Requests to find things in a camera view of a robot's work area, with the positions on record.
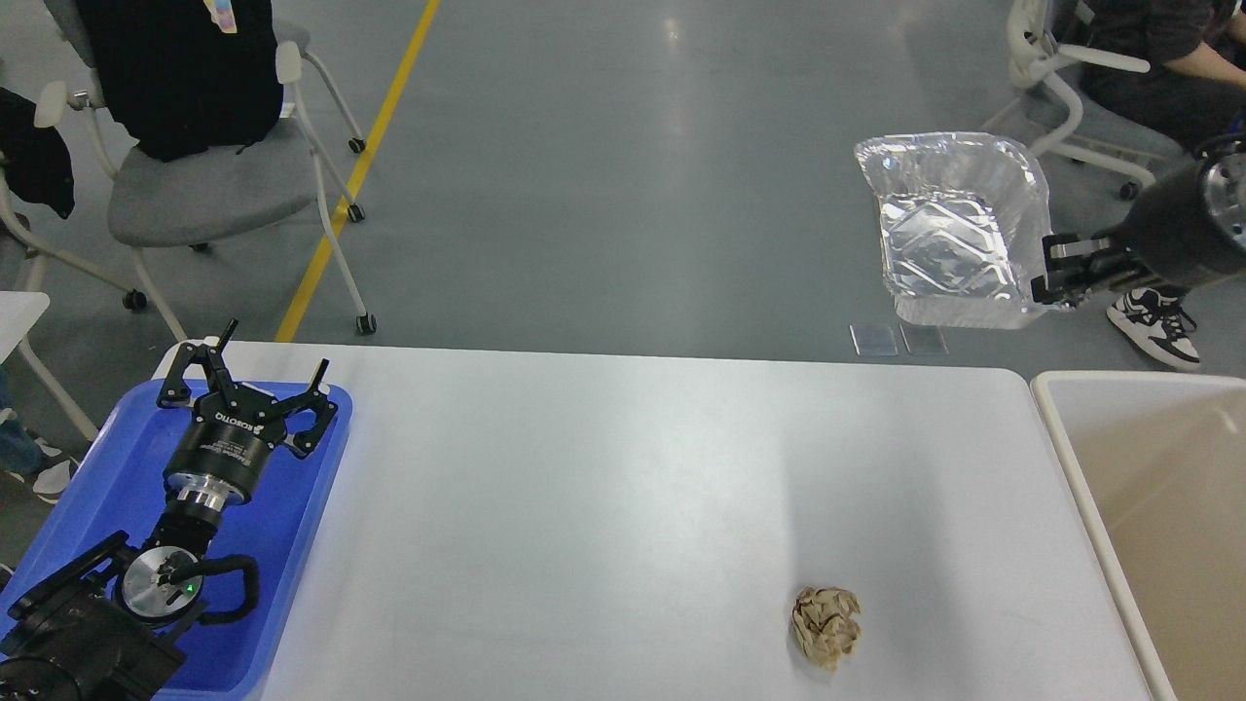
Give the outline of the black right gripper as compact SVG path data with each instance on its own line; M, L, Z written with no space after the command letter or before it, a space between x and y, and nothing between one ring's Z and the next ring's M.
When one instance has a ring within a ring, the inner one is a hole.
M1180 288L1242 275L1244 191L1244 154L1207 157L1144 188L1115 239L1110 232L1043 237L1044 271L1030 279L1030 306L1080 306L1093 293L1143 279L1145 266ZM1144 266L1118 260L1129 252Z

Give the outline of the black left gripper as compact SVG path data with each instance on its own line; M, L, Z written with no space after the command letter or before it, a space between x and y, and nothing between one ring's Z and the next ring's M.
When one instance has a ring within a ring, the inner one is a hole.
M238 320L231 319L216 342L178 342L157 395L157 407L191 410L189 425L164 467L164 498L196 501L206 507L244 506L253 501L268 461L284 445L298 459L315 452L338 403L321 387L329 359L316 364L307 390L277 398L260 387L235 385L224 364ZM184 374L197 365L206 377L206 392L192 398ZM235 390L240 396L232 398ZM312 413L307 430L289 430L287 422Z

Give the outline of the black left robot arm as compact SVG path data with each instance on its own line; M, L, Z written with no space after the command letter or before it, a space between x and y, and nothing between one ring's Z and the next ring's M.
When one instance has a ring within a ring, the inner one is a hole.
M279 447L315 452L338 413L316 364L300 393L240 383L224 364L231 331L183 342L156 403L187 427L162 474L164 513L140 547L115 532L50 573L9 608L5 700L151 700L184 665L192 628L231 625L259 608L262 569L240 553L211 557L224 510L253 501Z

